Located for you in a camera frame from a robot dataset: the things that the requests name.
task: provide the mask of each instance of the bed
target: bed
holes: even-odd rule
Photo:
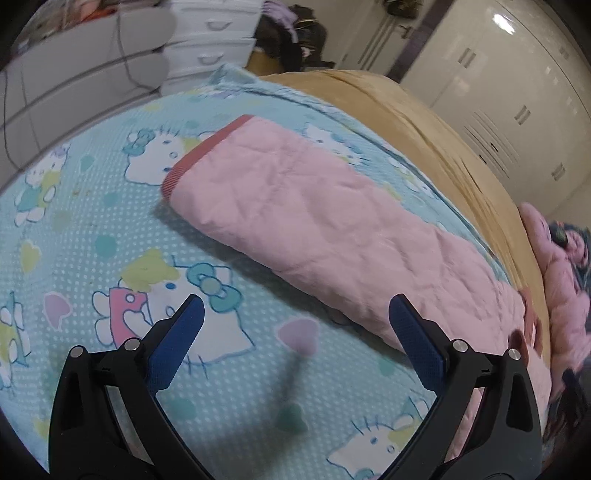
[[[384,77],[265,80],[223,67],[205,87],[55,146],[1,196],[0,408],[42,465],[70,348],[118,347],[191,293],[217,333],[158,399],[216,478],[373,478],[425,418],[434,395],[403,355],[162,203],[177,159],[243,113],[331,149],[405,209],[469,241],[499,281],[528,286],[548,362],[542,280],[517,209],[449,127]],[[165,162],[137,162],[152,157]]]

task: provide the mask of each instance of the wardrobe door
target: wardrobe door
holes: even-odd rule
[[[494,1],[483,36],[434,105],[469,143],[490,154],[491,170],[516,202],[545,183],[563,135],[552,120],[556,63],[533,35]]]
[[[591,112],[591,73],[580,54],[555,21],[552,8],[531,0],[497,0],[538,39],[569,79],[588,112]]]
[[[554,103],[548,112],[553,161],[544,172],[545,183],[528,195],[543,215],[558,208],[591,173],[591,118],[570,82],[559,74],[553,83],[555,79]]]
[[[388,15],[382,0],[371,6],[362,26],[355,36],[349,51],[339,68],[345,70],[369,70],[372,59],[378,54],[383,42],[392,34],[395,19]]]
[[[433,106],[459,70],[474,60],[483,25],[489,20],[486,2],[456,0],[401,85]]]

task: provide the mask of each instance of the white cabinet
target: white cabinet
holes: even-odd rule
[[[235,40],[185,41],[164,49],[173,78],[209,72],[223,63],[245,67],[254,46],[254,38]]]
[[[161,93],[169,95],[204,83],[223,63],[245,67],[255,44],[262,0],[170,0],[177,20],[164,48],[170,73]]]
[[[578,50],[554,21],[532,0],[497,0],[542,44],[591,113],[591,75]]]
[[[208,2],[179,2],[170,9],[177,19],[173,41],[197,38],[251,38],[260,9],[246,5],[216,5]]]
[[[433,106],[456,73],[475,59],[474,49],[490,15],[477,0],[456,0],[401,85]]]
[[[402,84],[460,134],[516,203],[550,213],[591,171],[583,81],[573,85],[547,48],[559,35],[546,33],[543,44],[503,1],[511,3],[456,4]]]

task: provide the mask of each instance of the door handle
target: door handle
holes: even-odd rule
[[[207,20],[206,25],[209,30],[219,32],[232,25],[232,20]]]
[[[464,61],[464,59],[466,58],[466,55],[468,55],[471,52],[471,50],[469,48],[467,48],[466,50],[464,50],[464,53],[462,53],[462,55],[460,56],[459,59],[457,59],[458,63],[462,63]]]
[[[218,53],[218,54],[207,54],[207,53],[203,53],[201,55],[199,55],[197,58],[199,59],[199,62],[201,62],[201,65],[215,65],[217,62],[219,62],[223,57],[223,53]]]
[[[474,61],[475,58],[476,58],[476,52],[472,52],[472,55],[470,55],[470,58],[464,64],[464,68],[467,69],[472,64],[472,61]]]
[[[527,108],[527,105],[524,105],[513,118],[515,118],[518,124],[523,125],[530,115],[531,111]]]
[[[412,26],[403,26],[403,25],[398,25],[398,27],[400,27],[401,30],[404,30],[404,33],[400,36],[400,38],[402,38],[403,40],[407,40],[410,37],[410,34],[413,32],[413,28]]]

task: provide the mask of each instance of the bow print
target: bow print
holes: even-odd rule
[[[149,128],[143,128],[138,132],[138,136],[133,142],[129,142],[123,147],[123,153],[127,153],[130,157],[139,157],[146,151],[146,145],[148,145],[156,134]]]
[[[216,313],[226,313],[238,307],[242,294],[216,277],[215,269],[208,263],[198,263],[187,270],[187,280],[199,287],[209,298],[209,306]]]

